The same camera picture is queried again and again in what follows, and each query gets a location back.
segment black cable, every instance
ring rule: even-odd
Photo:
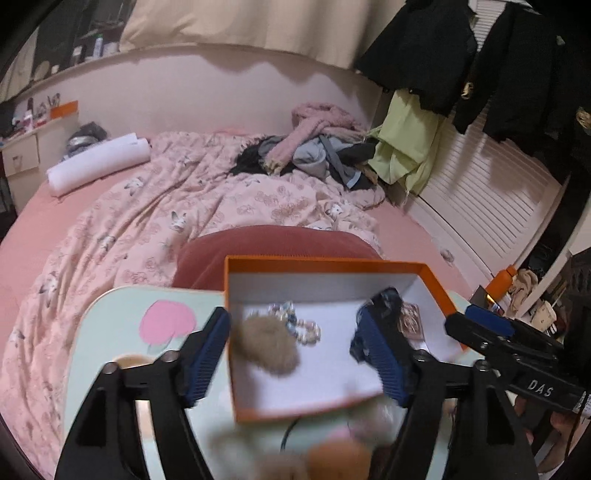
[[[281,451],[285,450],[285,444],[287,443],[287,437],[290,435],[291,431],[294,429],[294,427],[297,425],[297,423],[301,420],[301,417],[297,417],[294,421],[292,421],[290,423],[290,425],[287,427],[287,430],[285,431],[285,434],[283,435],[283,440],[281,441]]]
[[[590,393],[591,393],[591,390],[587,390],[585,392],[585,396],[583,397],[583,402],[581,403],[581,407],[579,408],[579,411],[577,412],[577,419],[574,421],[573,428],[570,431],[569,441],[566,443],[566,451],[564,453],[564,460],[566,460],[567,457],[569,456],[570,445],[573,443],[574,433],[577,430],[577,428],[579,427],[579,423],[581,422],[581,415],[583,414],[583,409],[587,406],[587,401],[589,400]]]

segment beige curtain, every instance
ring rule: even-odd
[[[218,43],[351,68],[404,0],[137,0],[121,50]]]
[[[35,29],[22,46],[0,82],[0,102],[11,99],[29,84],[33,69],[35,48],[37,46],[38,31],[38,28]]]

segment pink card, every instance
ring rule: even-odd
[[[139,324],[139,336],[149,345],[162,345],[195,330],[197,320],[184,303],[158,300],[150,305]]]

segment white paper roll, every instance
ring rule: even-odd
[[[150,145],[135,134],[115,138],[68,158],[47,170],[54,197],[125,168],[150,160]]]

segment orange water bottle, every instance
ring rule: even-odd
[[[517,275],[517,270],[513,265],[509,265],[505,270],[501,270],[496,277],[486,286],[486,292],[494,301],[499,301],[509,291],[513,283],[513,277]]]

